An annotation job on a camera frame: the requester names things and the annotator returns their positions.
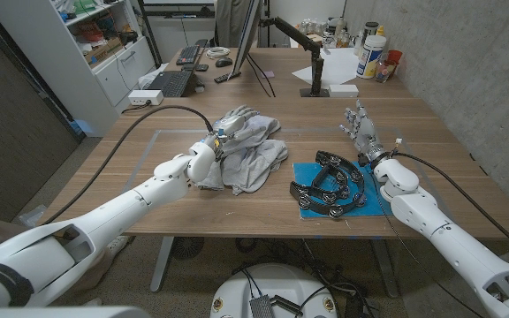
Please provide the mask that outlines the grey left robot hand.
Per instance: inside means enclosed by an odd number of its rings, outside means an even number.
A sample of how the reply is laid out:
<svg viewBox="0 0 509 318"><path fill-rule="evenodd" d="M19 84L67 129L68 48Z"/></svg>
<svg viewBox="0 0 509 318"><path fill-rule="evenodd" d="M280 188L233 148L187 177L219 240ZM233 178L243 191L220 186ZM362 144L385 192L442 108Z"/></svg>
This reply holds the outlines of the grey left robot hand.
<svg viewBox="0 0 509 318"><path fill-rule="evenodd" d="M215 153L216 162L221 159L224 153L223 144L225 144L225 142L230 140L241 142L265 130L264 126L245 128L245 123L248 119L259 114L259 111L244 104L236 109L228 111L212 125L212 129L201 142L212 148Z"/></svg>

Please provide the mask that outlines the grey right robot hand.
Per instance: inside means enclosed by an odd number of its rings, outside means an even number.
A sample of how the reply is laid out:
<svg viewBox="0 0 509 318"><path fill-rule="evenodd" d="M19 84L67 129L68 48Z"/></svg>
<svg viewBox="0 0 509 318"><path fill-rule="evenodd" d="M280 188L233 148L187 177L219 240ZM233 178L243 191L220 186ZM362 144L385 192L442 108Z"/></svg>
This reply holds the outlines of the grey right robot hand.
<svg viewBox="0 0 509 318"><path fill-rule="evenodd" d="M377 138L374 123L360 100L356 101L356 110L346 108L345 117L347 125L339 128L349 136L359 154L375 167L388 156L388 152Z"/></svg>

